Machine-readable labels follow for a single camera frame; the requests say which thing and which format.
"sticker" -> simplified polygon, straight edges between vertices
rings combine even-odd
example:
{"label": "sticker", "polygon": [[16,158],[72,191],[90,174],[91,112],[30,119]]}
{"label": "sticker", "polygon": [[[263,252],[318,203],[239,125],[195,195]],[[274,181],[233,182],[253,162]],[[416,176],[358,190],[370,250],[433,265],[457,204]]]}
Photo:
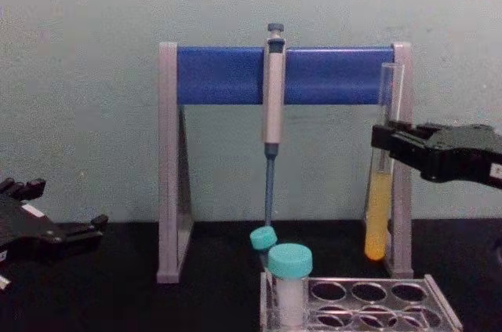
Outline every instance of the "sticker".
{"label": "sticker", "polygon": [[28,213],[30,214],[33,214],[35,217],[37,218],[40,218],[40,217],[44,217],[45,214],[42,213],[40,210],[38,210],[37,208],[35,208],[34,206],[30,205],[30,204],[24,204],[22,206],[22,208],[24,210],[26,210]]}
{"label": "sticker", "polygon": [[492,163],[492,167],[489,169],[489,175],[496,179],[502,179],[502,165]]}

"yellow liquid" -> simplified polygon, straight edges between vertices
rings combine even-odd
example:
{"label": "yellow liquid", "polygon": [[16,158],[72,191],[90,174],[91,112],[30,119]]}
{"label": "yellow liquid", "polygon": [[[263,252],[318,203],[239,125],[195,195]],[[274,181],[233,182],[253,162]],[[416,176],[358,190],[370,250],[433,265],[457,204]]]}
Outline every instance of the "yellow liquid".
{"label": "yellow liquid", "polygon": [[389,173],[372,173],[369,183],[364,247],[365,255],[371,260],[381,260],[385,256],[391,193],[392,176]]}

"gray wall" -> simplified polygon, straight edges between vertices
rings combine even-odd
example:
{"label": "gray wall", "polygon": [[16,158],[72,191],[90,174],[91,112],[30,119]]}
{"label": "gray wall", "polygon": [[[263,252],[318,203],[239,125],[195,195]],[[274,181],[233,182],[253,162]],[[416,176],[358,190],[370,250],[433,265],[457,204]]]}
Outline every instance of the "gray wall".
{"label": "gray wall", "polygon": [[[413,43],[418,122],[502,127],[502,0],[0,0],[0,169],[49,180],[35,204],[58,221],[157,216],[156,50]],[[277,218],[362,213],[372,107],[287,107]],[[189,107],[195,216],[262,216],[260,109]],[[414,177],[416,217],[500,216],[502,194]]]}

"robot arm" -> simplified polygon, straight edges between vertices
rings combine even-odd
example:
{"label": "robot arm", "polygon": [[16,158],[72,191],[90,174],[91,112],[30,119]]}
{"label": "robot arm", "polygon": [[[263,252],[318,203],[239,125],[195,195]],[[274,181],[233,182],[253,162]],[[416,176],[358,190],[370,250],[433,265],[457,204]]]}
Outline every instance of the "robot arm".
{"label": "robot arm", "polygon": [[389,122],[373,126],[371,145],[419,170],[427,181],[473,181],[502,189],[502,136],[491,126]]}
{"label": "robot arm", "polygon": [[[9,178],[0,183],[0,265],[14,260],[53,261],[95,250],[108,217],[100,215],[88,224],[64,229],[23,200],[40,197],[45,181],[26,184]],[[8,285],[0,278],[0,290]]]}

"white tube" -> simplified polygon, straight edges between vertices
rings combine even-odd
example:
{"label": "white tube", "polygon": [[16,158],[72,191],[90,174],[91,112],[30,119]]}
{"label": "white tube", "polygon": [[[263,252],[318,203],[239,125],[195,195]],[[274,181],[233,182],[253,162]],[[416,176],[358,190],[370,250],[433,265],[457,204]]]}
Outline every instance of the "white tube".
{"label": "white tube", "polygon": [[304,325],[306,294],[303,279],[275,279],[279,318],[285,327]]}

